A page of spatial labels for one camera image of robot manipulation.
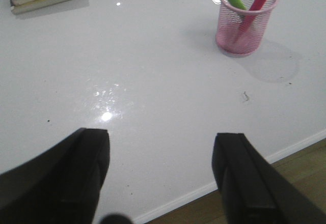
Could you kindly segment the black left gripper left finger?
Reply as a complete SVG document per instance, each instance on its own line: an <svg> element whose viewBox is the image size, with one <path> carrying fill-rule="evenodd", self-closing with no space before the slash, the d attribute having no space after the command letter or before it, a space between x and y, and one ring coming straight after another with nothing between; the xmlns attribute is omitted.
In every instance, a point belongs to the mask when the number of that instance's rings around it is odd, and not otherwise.
<svg viewBox="0 0 326 224"><path fill-rule="evenodd" d="M108 131L78 129L1 174L1 223L92 223L109 162Z"/></svg>

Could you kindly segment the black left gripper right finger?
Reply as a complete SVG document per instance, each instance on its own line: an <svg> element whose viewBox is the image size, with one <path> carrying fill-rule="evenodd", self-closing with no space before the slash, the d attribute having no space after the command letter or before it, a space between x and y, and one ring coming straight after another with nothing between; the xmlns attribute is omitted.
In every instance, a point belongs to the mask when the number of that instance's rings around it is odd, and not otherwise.
<svg viewBox="0 0 326 224"><path fill-rule="evenodd" d="M216 135L212 170L228 223L325 223L325 213L278 173L243 133Z"/></svg>

